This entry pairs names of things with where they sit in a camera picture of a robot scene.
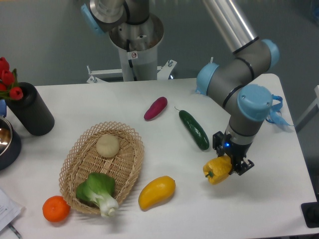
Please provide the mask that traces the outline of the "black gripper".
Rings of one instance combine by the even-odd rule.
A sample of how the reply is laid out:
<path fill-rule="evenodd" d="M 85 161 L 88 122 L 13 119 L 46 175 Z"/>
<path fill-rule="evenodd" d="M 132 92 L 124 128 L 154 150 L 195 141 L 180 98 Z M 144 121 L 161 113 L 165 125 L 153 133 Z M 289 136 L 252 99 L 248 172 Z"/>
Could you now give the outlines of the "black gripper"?
<path fill-rule="evenodd" d="M 232 169 L 229 175 L 242 175 L 255 164 L 247 159 L 247 152 L 253 142 L 253 136 L 243 136 L 237 133 L 222 133 L 218 131 L 212 136 L 212 148 L 217 156 L 223 156 L 225 153 L 231 158 Z"/>

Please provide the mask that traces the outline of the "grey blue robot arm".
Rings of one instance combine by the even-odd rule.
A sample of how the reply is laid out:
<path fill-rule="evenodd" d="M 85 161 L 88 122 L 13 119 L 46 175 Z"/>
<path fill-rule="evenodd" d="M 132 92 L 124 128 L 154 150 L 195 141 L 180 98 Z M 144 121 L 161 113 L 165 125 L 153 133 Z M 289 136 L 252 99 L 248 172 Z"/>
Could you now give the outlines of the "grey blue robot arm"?
<path fill-rule="evenodd" d="M 230 157 L 230 173 L 242 175 L 254 165 L 246 154 L 273 101 L 271 93 L 253 81 L 278 62 L 279 50 L 272 41 L 258 37 L 236 2 L 206 0 L 204 5 L 234 60 L 224 67 L 207 64 L 196 85 L 230 114 L 226 130 L 213 135 L 213 148 Z M 95 33 L 108 33 L 117 47 L 124 81 L 158 79 L 163 24 L 150 13 L 147 0 L 88 0 L 81 12 Z"/>

